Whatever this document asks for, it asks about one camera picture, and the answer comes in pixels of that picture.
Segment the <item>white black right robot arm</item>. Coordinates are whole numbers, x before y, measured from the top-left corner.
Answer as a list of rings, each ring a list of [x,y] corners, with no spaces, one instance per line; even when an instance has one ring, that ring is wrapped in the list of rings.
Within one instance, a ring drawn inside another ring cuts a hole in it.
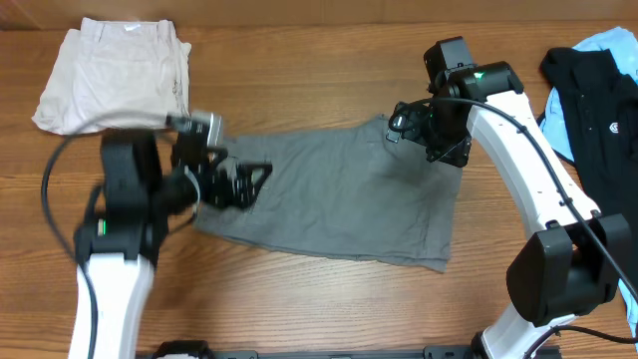
[[[524,223],[527,241],[506,273],[510,298],[499,319],[468,345],[429,346],[428,358],[556,358],[550,337],[611,301],[627,282],[630,227],[603,214],[567,173],[533,116],[524,87],[506,62],[478,65],[461,37],[424,55],[429,96],[400,103],[391,142],[425,148],[430,162],[458,168],[472,142],[489,155]]]

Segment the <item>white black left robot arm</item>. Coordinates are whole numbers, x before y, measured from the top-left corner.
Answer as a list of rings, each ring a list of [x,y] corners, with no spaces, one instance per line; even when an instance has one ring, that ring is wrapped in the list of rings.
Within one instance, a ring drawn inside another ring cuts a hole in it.
[[[101,142],[105,180],[90,195],[74,234],[78,306],[72,358],[133,358],[143,312],[153,288],[168,219],[201,203],[248,209],[272,173],[270,163],[221,167],[227,151],[180,134],[173,170],[164,175],[149,130],[108,133]]]

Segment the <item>grey shorts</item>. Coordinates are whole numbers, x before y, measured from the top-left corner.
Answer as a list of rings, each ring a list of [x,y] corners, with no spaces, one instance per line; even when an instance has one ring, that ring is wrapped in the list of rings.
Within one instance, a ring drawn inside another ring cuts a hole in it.
[[[269,250],[446,271],[463,172],[388,142],[387,123],[225,139],[227,169],[270,162],[272,174],[252,207],[205,205],[195,228]]]

